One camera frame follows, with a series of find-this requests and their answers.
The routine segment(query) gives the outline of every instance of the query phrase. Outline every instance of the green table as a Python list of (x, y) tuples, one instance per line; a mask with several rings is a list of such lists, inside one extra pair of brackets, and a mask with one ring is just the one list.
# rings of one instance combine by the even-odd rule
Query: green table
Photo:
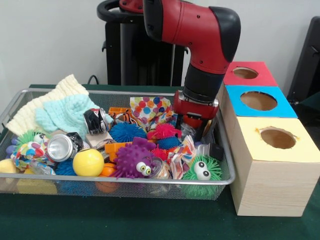
[[(174, 92), (176, 89), (86, 87), (140, 92)], [(237, 216), (229, 187), (217, 201), (0, 194), (0, 202), (0, 239), (3, 240), (320, 238), (319, 184), (303, 217)]]

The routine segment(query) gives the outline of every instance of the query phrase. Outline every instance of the red box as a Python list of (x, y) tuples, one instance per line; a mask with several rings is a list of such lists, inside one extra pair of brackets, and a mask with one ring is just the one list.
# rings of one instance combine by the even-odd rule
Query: red box
[(223, 82), (225, 85), (278, 86), (263, 61), (233, 61), (225, 73)]

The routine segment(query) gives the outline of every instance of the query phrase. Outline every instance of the white wall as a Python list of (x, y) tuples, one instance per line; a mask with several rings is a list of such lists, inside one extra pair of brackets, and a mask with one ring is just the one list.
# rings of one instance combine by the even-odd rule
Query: white wall
[[(82, 84), (92, 74), (106, 84), (105, 22), (96, 13), (100, 2), (1, 0), (0, 96), (9, 92), (9, 98), (30, 84), (56, 84), (71, 73)], [(6, 104), (0, 102), (0, 112)]]
[[(287, 93), (309, 22), (320, 15), (319, 0), (189, 1), (234, 9), (242, 24), (235, 60), (265, 61)], [(56, 84), (70, 73), (80, 83), (91, 74), (107, 83), (105, 23), (96, 14), (100, 2), (0, 1), (0, 112), (18, 90)]]
[[(241, 36), (235, 61), (264, 61), (287, 94), (310, 20), (320, 16), (320, 0), (189, 0), (235, 10)], [(190, 55), (184, 61), (186, 74)]]

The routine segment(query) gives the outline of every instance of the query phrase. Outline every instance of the green spiky ball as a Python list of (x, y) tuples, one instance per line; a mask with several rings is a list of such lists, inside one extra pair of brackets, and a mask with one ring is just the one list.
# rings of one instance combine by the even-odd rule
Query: green spiky ball
[[(198, 180), (195, 173), (194, 166), (197, 162), (204, 162), (211, 173), (211, 181), (220, 181), (222, 170), (218, 161), (210, 156), (198, 155), (195, 157), (193, 164), (189, 171), (183, 176), (183, 180)], [(189, 199), (212, 199), (217, 192), (218, 185), (181, 185), (181, 190)]]
[(22, 134), (21, 136), (19, 136), (17, 138), (17, 146), (16, 146), (16, 150), (18, 150), (19, 148), (21, 148), (21, 146), (23, 144), (27, 144), (29, 142), (33, 142), (35, 135), (37, 134), (44, 134), (47, 138), (50, 138), (50, 136), (48, 136), (48, 134), (46, 134), (43, 131), (37, 131), (37, 130), (28, 130), (26, 131), (24, 134)]

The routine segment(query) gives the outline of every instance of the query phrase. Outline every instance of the wire basket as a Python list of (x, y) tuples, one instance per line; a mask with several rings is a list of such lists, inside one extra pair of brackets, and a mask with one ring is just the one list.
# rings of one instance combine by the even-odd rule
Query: wire basket
[[(0, 116), (0, 159), (6, 157), (6, 148), (11, 144), (13, 133), (5, 128), (17, 111), (32, 99), (45, 95), (51, 89), (29, 88), (18, 92), (8, 107)], [(130, 97), (163, 96), (173, 103), (173, 93), (152, 92), (119, 92), (119, 91), (89, 91), (91, 100), (104, 109), (109, 107), (130, 106)], [(218, 142), (224, 148), (224, 157), (219, 162), (222, 176), (220, 181), (119, 178), (114, 177), (83, 177), (62, 175), (35, 175), (0, 173), (0, 193), (40, 194), (40, 195), (71, 195), (71, 196), (101, 196), (130, 198), (165, 198), (165, 199), (207, 199), (216, 200), (224, 187), (235, 179), (235, 169), (230, 152), (225, 126), (221, 114), (218, 113), (207, 134), (201, 140), (203, 143)], [(214, 192), (210, 196), (190, 196), (187, 188), (200, 186)]]

